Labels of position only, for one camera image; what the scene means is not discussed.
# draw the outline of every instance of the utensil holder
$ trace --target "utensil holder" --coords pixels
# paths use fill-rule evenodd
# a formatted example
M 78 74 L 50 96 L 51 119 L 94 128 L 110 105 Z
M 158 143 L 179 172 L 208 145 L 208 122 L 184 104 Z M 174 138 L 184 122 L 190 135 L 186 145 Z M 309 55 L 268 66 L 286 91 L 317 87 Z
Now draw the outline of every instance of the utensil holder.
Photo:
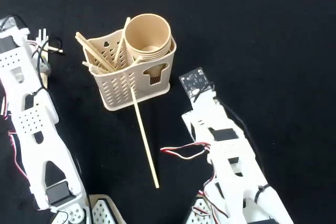
M 100 38 L 88 39 L 88 41 L 112 64 L 121 34 L 122 30 L 118 30 Z M 84 48 L 83 51 L 87 62 L 102 67 L 90 52 Z M 134 59 L 127 52 L 125 42 L 123 42 L 117 66 L 115 66 L 116 72 L 106 74 L 91 72 L 98 85 L 105 108 L 110 111 L 116 111 L 133 105 L 130 85 L 138 102 L 167 93 L 170 88 L 169 78 L 175 51 L 176 43 L 172 37 L 169 52 L 165 56 L 157 60 L 141 62 L 131 66 Z M 162 66 L 161 75 L 151 77 L 148 74 L 148 70 L 158 65 Z

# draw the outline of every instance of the wooden chopstick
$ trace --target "wooden chopstick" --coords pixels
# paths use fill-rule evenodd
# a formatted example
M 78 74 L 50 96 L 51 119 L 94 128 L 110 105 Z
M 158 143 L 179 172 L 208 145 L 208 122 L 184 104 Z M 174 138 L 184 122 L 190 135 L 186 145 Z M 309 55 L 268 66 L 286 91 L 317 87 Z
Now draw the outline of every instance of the wooden chopstick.
M 142 136 L 142 140 L 143 140 L 143 144 L 145 146 L 145 150 L 146 150 L 146 154 L 147 154 L 147 158 L 148 158 L 148 162 L 149 162 L 149 166 L 151 168 L 151 172 L 152 172 L 152 176 L 153 176 L 153 180 L 154 180 L 154 184 L 156 188 L 159 188 L 159 181 L 157 179 L 157 175 L 156 175 L 156 171 L 154 168 L 154 164 L 153 164 L 153 159 L 152 159 L 152 155 L 151 155 L 151 151 L 149 150 L 149 146 L 148 146 L 148 141 L 147 141 L 147 137 L 146 137 L 146 133 L 145 133 L 145 129 L 143 127 L 143 123 L 141 120 L 141 115 L 140 115 L 140 111 L 139 111 L 139 107 L 138 107 L 138 103 L 137 103 L 137 99 L 135 97 L 134 94 L 134 90 L 132 88 L 132 86 L 130 85 L 130 89 L 131 89 L 131 94 L 132 94 L 132 99 L 133 99 L 133 104 L 134 104 L 134 108 L 135 108 L 135 113 L 137 114 L 137 119 L 138 119 L 138 123 L 139 123 L 139 127 L 140 127 L 140 132 L 141 132 L 141 136 Z
M 94 48 L 89 41 L 87 41 L 83 35 L 79 32 L 76 33 L 75 38 L 77 41 L 87 50 L 94 58 L 96 58 L 109 72 L 116 71 L 116 68 L 111 65 L 107 60 L 102 57 L 99 52 Z
M 131 18 L 130 17 L 127 17 L 126 19 L 126 22 L 125 22 L 125 25 L 124 25 L 124 29 L 122 30 L 121 32 L 121 36 L 120 36 L 120 40 L 119 40 L 119 44 L 118 44 L 118 48 L 117 48 L 117 52 L 115 53 L 115 57 L 114 57 L 114 60 L 113 60 L 113 64 L 116 66 L 117 63 L 118 63 L 118 59 L 119 59 L 119 53 L 120 53 L 120 50 L 121 50 L 121 45 L 124 41 L 124 38 L 125 38 L 125 29 L 126 29 L 126 26 L 127 24 L 131 21 Z
M 95 65 L 93 65 L 91 63 L 88 63 L 86 61 L 82 61 L 82 64 L 84 66 L 87 66 L 89 68 L 89 70 L 91 70 L 91 69 L 94 70 L 94 72 L 97 73 L 97 74 L 109 73 L 107 70 L 105 70 L 103 68 L 100 68 L 98 66 L 95 66 Z

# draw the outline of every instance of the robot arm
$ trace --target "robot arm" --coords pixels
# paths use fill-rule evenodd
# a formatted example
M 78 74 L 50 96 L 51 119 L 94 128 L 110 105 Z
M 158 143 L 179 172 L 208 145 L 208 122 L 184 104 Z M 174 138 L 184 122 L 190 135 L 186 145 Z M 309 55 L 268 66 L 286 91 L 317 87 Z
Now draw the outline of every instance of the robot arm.
M 214 168 L 214 176 L 199 192 L 212 210 L 212 223 L 292 224 L 244 132 L 228 118 L 203 70 L 191 71 L 180 81 L 193 107 L 182 119 L 195 144 L 209 151 L 207 159 Z
M 20 141 L 22 162 L 41 210 L 63 211 L 70 223 L 91 223 L 86 206 L 86 192 L 75 164 L 55 124 L 58 115 L 48 91 L 42 86 L 32 51 L 13 17 L 0 20 L 0 80 L 4 86 L 16 134 Z M 27 96 L 37 101 L 26 103 Z M 65 175 L 49 187 L 45 183 L 46 163 L 52 161 Z

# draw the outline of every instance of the black table surface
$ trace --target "black table surface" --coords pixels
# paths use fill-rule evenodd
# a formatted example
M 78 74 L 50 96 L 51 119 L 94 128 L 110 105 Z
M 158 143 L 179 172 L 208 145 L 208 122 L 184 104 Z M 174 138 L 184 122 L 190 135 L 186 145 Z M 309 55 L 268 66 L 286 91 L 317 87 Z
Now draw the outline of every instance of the black table surface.
M 63 40 L 66 55 L 50 56 L 58 133 L 79 160 L 87 192 L 109 195 L 127 223 L 181 223 L 212 173 L 206 156 L 183 161 L 159 152 L 191 141 L 181 119 L 191 105 L 178 76 L 200 66 L 249 127 L 294 222 L 334 223 L 335 1 L 0 0 L 0 16 L 19 14 L 34 36 L 45 27 Z M 159 190 L 134 108 L 104 108 L 75 40 L 77 31 L 100 37 L 141 13 L 165 17 L 177 43 L 171 90 L 140 103 Z M 1 223 L 48 223 L 50 212 L 36 211 L 15 169 L 13 128 L 0 120 Z

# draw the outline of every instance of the circuit board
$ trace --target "circuit board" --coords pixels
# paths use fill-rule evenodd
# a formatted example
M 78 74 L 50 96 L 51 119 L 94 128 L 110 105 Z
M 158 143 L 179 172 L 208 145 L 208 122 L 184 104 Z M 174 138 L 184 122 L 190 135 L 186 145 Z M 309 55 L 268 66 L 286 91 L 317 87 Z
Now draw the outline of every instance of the circuit board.
M 179 79 L 189 99 L 196 96 L 202 88 L 203 91 L 211 89 L 211 86 L 205 88 L 209 81 L 202 68 L 196 68 L 180 76 Z

